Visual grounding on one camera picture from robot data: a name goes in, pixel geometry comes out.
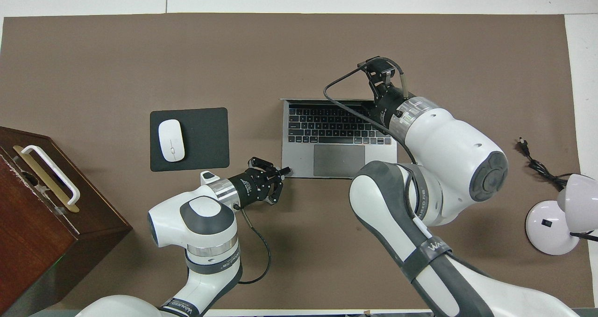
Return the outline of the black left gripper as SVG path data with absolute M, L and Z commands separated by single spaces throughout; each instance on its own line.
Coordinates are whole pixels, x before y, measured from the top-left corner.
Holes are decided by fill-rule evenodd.
M 292 173 L 289 166 L 277 168 L 273 163 L 265 161 L 258 157 L 252 157 L 248 160 L 249 168 L 244 172 L 233 177 L 233 186 L 237 191 L 239 198 L 238 208 L 243 209 L 246 206 L 262 201 L 267 197 L 267 203 L 276 204 L 280 198 L 283 189 L 281 180 L 275 180 L 270 185 L 271 193 L 267 196 L 267 176 L 279 176 L 284 179 L 286 175 Z

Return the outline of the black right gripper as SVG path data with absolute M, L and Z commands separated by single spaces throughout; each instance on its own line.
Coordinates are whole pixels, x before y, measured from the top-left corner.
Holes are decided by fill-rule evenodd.
M 386 129 L 390 129 L 390 121 L 397 108 L 405 102 L 402 88 L 395 87 L 392 78 L 395 68 L 388 61 L 381 58 L 370 58 L 357 63 L 357 68 L 365 72 L 368 85 L 374 94 L 374 107 L 371 109 L 371 119 Z

